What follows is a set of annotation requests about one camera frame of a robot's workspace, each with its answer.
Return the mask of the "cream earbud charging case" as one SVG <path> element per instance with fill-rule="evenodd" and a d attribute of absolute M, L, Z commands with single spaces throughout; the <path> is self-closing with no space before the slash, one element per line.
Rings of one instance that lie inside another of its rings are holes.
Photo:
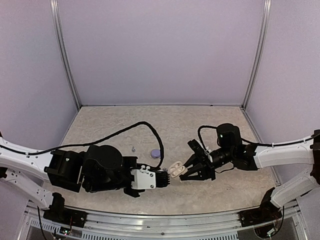
<path fill-rule="evenodd" d="M 174 162 L 167 170 L 171 178 L 177 178 L 187 172 L 187 168 L 181 161 Z"/>

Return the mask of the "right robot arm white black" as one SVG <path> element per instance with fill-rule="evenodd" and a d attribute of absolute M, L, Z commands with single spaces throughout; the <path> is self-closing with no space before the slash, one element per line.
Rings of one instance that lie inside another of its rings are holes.
<path fill-rule="evenodd" d="M 245 140 L 240 129 L 231 123 L 215 128 L 218 149 L 209 151 L 202 139 L 188 142 L 193 155 L 183 165 L 181 181 L 215 180 L 216 170 L 227 163 L 243 171 L 303 164 L 307 168 L 281 186 L 268 190 L 256 210 L 256 218 L 266 222 L 286 203 L 320 186 L 320 131 L 311 136 L 282 143 L 259 143 Z"/>

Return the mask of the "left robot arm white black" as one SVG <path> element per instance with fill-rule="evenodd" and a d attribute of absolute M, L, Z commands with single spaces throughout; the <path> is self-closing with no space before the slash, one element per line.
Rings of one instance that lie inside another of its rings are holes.
<path fill-rule="evenodd" d="M 70 218 L 63 198 L 34 183 L 33 175 L 51 185 L 78 193 L 123 189 L 134 198 L 156 186 L 156 174 L 138 165 L 136 157 L 124 157 L 111 145 L 92 145 L 86 151 L 41 151 L 0 140 L 0 180 L 28 197 L 41 209 L 48 209 L 57 221 Z"/>

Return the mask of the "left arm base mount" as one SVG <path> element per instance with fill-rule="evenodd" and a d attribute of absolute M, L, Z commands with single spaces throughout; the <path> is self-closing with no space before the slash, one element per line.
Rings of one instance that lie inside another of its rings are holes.
<path fill-rule="evenodd" d="M 44 210 L 43 217 L 47 220 L 70 227 L 83 228 L 88 213 L 65 207 L 65 199 L 60 193 L 54 192 L 52 196 L 52 203 L 49 205 L 49 209 Z"/>

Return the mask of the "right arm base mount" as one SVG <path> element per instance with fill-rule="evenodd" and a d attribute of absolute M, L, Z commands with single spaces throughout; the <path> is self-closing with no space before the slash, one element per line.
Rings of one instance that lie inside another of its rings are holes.
<path fill-rule="evenodd" d="M 280 207 L 271 203 L 271 195 L 274 190 L 275 188 L 273 187 L 264 194 L 258 207 L 242 210 L 238 213 L 242 227 L 266 223 L 280 219 L 283 216 Z"/>

